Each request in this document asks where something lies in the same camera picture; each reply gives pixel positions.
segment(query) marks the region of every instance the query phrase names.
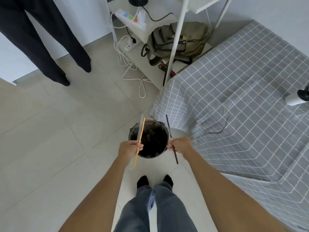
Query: black trash bag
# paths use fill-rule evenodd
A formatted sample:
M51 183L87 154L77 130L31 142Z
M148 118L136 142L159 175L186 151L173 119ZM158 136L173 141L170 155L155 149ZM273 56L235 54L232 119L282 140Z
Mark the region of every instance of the black trash bag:
M129 140L136 140L139 123L136 123L129 132ZM146 120L141 143L143 150L138 155L146 159L155 158L167 150L169 133L165 124L155 120Z

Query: black cable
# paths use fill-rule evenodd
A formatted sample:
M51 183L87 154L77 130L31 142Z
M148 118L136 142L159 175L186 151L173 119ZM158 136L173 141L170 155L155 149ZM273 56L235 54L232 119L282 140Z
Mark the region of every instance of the black cable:
M170 14L172 14L173 15L173 13L171 12L171 13L168 13L167 15L165 15L163 18L161 18L161 19L158 19L158 20L154 20L154 19L152 19L152 17L150 16L150 14L149 14L149 12L146 10L146 8L145 7L143 7L144 8L144 10L148 13L148 15L149 15L149 17L150 17L150 19L152 20L152 21L155 21L155 22L158 22L158 21L160 21L160 20L162 20L162 19L164 19L165 17L167 17L168 15L170 15Z
M133 44L135 44L135 43L136 43L136 39L133 38L133 37L131 36L131 34L129 33L128 27L126 27L126 29L127 29L127 31L128 31L129 36L131 37L131 39L132 39L132 41L133 41Z

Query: gray checkered bed sheet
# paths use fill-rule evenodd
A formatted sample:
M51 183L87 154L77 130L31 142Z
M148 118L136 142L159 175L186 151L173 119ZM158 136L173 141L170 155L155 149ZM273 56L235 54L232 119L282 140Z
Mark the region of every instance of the gray checkered bed sheet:
M150 116L190 133L213 167L297 231L309 230L309 59L253 21L172 78Z

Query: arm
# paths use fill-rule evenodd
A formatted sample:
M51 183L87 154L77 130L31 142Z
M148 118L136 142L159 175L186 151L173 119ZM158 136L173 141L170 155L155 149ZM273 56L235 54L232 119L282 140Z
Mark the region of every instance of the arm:
M189 162L218 232L286 232L278 219L210 166L189 138L170 142Z
M118 157L104 177L72 212L59 232L110 232L116 203L126 165L143 144L138 141L122 142Z

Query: yellow chopstick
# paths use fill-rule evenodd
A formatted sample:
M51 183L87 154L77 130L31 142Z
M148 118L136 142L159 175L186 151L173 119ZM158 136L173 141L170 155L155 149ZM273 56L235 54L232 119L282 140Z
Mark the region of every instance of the yellow chopstick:
M141 127L141 135L143 134L143 129L144 129L144 124L145 124L145 117L144 117L144 120L143 120L143 125ZM135 156L135 160L134 160L134 165L133 165L133 169L135 169L135 165L136 165L136 160L137 160L137 155L138 155L138 149L136 150L136 156Z

